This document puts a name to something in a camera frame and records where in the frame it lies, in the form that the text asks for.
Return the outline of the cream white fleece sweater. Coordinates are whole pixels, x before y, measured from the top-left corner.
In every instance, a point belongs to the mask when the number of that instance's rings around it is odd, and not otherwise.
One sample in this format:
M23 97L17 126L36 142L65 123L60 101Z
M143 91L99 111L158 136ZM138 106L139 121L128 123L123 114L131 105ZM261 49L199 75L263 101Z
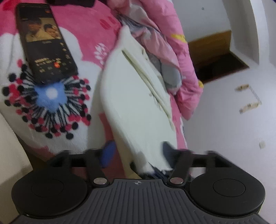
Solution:
M101 103L127 178L170 170L163 142L177 147L170 95L128 26L119 32L100 84Z

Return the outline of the pink floral bed sheet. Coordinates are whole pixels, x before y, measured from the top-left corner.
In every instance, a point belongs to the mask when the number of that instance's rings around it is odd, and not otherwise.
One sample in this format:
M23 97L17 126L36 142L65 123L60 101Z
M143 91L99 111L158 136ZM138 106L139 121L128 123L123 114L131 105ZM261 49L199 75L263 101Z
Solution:
M50 6L77 65L77 75L51 84L35 82L17 28L15 10L19 3ZM53 6L46 1L1 1L1 116L41 159L48 160L65 150L82 154L101 148L109 140L115 142L101 103L100 84L123 26L107 2L95 1L93 7L82 7ZM182 115L174 95L166 91L176 127L175 148L184 149L187 143ZM107 167L124 170L117 145Z

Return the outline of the black smartphone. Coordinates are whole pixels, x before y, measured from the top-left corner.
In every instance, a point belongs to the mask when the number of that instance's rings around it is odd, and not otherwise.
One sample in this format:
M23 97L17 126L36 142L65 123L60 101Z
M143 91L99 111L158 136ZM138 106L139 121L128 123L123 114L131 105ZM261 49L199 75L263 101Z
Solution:
M49 5L19 3L16 23L28 66L37 84L78 74L77 65Z

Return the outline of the pink grey floral duvet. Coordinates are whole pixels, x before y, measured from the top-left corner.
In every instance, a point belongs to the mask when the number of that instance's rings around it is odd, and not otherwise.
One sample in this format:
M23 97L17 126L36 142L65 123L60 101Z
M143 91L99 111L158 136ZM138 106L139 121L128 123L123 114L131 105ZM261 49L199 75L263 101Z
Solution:
M189 120L200 101L203 84L196 76L173 2L108 1L107 5L149 53L180 113Z

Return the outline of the black garment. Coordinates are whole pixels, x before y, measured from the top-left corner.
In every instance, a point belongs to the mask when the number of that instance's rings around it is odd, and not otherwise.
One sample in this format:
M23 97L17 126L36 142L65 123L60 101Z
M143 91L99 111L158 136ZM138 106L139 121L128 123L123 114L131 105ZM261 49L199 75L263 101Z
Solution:
M53 6L75 5L93 7L95 4L95 0L46 0L46 2Z

